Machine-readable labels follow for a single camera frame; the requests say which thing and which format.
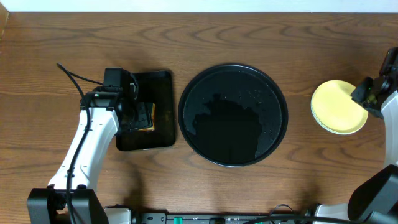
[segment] round black tray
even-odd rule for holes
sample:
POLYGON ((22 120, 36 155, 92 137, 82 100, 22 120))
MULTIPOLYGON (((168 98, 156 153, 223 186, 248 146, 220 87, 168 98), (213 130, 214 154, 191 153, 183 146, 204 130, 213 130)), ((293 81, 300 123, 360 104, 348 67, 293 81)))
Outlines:
POLYGON ((199 155, 223 166, 261 161, 282 141, 288 122, 276 83, 247 65, 206 69, 182 93, 178 122, 199 155))

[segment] wood grain surface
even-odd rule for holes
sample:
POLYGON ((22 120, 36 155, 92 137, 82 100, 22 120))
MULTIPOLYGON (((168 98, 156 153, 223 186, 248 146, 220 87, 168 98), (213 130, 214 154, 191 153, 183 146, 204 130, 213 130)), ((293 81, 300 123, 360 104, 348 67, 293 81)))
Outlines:
POLYGON ((75 135, 80 96, 57 62, 100 81, 105 67, 170 69, 176 109, 210 66, 266 72, 289 108, 285 138, 268 158, 221 167, 194 153, 178 128, 165 149, 120 152, 113 140, 97 195, 103 206, 139 211, 267 213, 280 203, 347 202, 381 170, 383 121, 369 116, 355 134, 332 134, 312 117, 310 99, 327 80, 376 77, 396 45, 397 14, 12 13, 0 42, 0 223, 29 223, 31 188, 47 186, 75 135))

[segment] yellow bowl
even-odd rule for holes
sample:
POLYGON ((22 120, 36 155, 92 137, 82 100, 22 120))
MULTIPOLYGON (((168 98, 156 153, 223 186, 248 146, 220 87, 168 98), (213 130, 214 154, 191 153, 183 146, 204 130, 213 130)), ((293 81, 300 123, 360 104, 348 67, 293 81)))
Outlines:
POLYGON ((351 99, 354 89, 348 82, 331 80, 315 90, 311 111, 321 127, 335 134, 352 134, 365 125, 368 112, 351 99))

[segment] brown tabletop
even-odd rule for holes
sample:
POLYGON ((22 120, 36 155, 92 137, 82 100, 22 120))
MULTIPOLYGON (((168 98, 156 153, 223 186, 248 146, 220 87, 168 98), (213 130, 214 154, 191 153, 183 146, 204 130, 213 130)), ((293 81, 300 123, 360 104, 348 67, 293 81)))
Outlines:
POLYGON ((0 222, 29 223, 31 188, 47 186, 75 135, 80 96, 57 62, 99 81, 105 67, 169 69, 175 109, 200 71, 245 63, 272 77, 287 100, 284 140, 247 167, 206 161, 178 127, 165 149, 121 152, 113 139, 98 183, 103 206, 266 213, 280 203, 303 210, 347 202, 382 168, 383 121, 369 116, 355 134, 329 133, 311 114, 311 95, 327 80, 357 85, 378 76, 398 45, 397 21, 397 14, 12 13, 0 41, 0 222))

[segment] white background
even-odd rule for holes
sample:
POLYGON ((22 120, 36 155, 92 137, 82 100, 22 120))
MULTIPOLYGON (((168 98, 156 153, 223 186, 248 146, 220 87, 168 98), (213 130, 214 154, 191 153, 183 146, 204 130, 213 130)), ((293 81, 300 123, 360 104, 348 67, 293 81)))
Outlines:
POLYGON ((10 12, 398 12, 398 0, 0 0, 10 12))

